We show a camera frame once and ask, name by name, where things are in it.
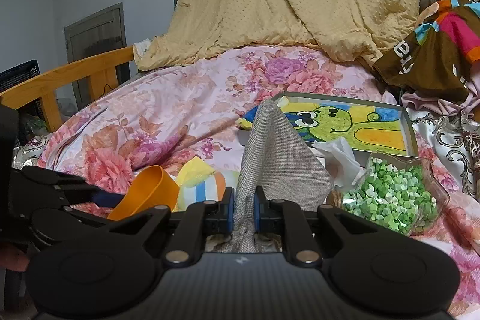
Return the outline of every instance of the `wooden bed rail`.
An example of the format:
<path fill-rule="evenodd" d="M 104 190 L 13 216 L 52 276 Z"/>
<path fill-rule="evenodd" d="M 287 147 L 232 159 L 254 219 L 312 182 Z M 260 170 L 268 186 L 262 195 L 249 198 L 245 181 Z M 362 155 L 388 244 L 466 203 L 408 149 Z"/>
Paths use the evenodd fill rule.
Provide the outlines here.
<path fill-rule="evenodd" d="M 40 98 L 49 131 L 54 132 L 62 125 L 55 90 L 88 77 L 90 97 L 97 100 L 104 93 L 107 84 L 111 88 L 118 86 L 115 66 L 133 60 L 133 50 L 133 46 L 121 48 L 52 69 L 0 93 L 1 102 L 5 106 L 18 109 Z"/>

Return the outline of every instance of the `pink floral bedding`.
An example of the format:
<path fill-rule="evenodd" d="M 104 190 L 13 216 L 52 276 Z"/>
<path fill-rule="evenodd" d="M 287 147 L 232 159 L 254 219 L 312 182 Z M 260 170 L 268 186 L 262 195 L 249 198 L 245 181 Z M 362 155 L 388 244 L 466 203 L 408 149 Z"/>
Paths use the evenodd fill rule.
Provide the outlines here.
<path fill-rule="evenodd" d="M 235 121 L 281 90 L 395 103 L 356 63 L 335 64 L 303 47 L 245 47 L 186 67 L 152 72 L 112 92 L 69 119 L 51 138 L 40 165 L 81 175 L 108 191 L 125 193 L 142 167 L 161 164 L 176 174 L 198 156 L 217 169 L 239 170 L 243 147 Z M 480 205 L 417 135 L 419 154 L 433 161 L 436 178 L 451 195 L 450 208 L 419 239 L 455 259 L 462 282 L 450 312 L 480 313 Z M 105 215 L 93 204 L 82 210 Z"/>

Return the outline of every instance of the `gray woven cloth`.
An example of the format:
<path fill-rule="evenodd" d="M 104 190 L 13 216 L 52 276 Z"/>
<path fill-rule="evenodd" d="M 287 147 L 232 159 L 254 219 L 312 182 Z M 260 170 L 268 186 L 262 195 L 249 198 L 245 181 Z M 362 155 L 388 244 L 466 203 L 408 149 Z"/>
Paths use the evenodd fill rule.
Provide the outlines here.
<path fill-rule="evenodd" d="M 254 193 L 287 199 L 315 211 L 333 188 L 333 179 L 285 115 L 271 100 L 258 107 L 245 146 L 236 189 L 234 230 L 224 252 L 264 252 L 271 243 L 254 236 Z"/>

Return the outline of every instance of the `black plastic crate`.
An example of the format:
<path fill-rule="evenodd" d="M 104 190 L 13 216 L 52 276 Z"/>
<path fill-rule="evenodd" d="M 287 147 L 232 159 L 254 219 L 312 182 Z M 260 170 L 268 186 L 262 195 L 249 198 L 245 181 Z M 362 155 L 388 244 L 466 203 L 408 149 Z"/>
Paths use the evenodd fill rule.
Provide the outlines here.
<path fill-rule="evenodd" d="M 8 90 L 9 88 L 16 86 L 22 82 L 25 82 L 28 79 L 32 79 L 40 75 L 40 70 L 38 69 L 37 60 L 30 60 L 26 63 L 17 65 L 16 67 L 10 68 L 9 70 L 3 71 L 0 73 L 0 92 Z M 36 99 L 25 106 L 18 109 L 20 115 L 27 113 L 40 117 L 45 121 L 45 116 L 42 110 L 42 104 L 40 99 Z M 18 139 L 16 141 L 16 146 L 26 145 L 28 142 L 26 131 L 20 126 L 18 132 Z"/>

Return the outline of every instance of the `green cartoon dinosaur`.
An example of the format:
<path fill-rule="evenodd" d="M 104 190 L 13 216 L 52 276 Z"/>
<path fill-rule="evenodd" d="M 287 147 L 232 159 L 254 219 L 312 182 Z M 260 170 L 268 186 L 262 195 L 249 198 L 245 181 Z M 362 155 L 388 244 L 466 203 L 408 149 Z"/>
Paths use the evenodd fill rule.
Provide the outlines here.
<path fill-rule="evenodd" d="M 353 122 L 348 111 L 333 106 L 285 115 L 305 141 L 344 137 L 357 150 L 406 155 L 399 120 L 380 121 L 380 115 L 375 112 L 367 114 L 365 122 Z"/>

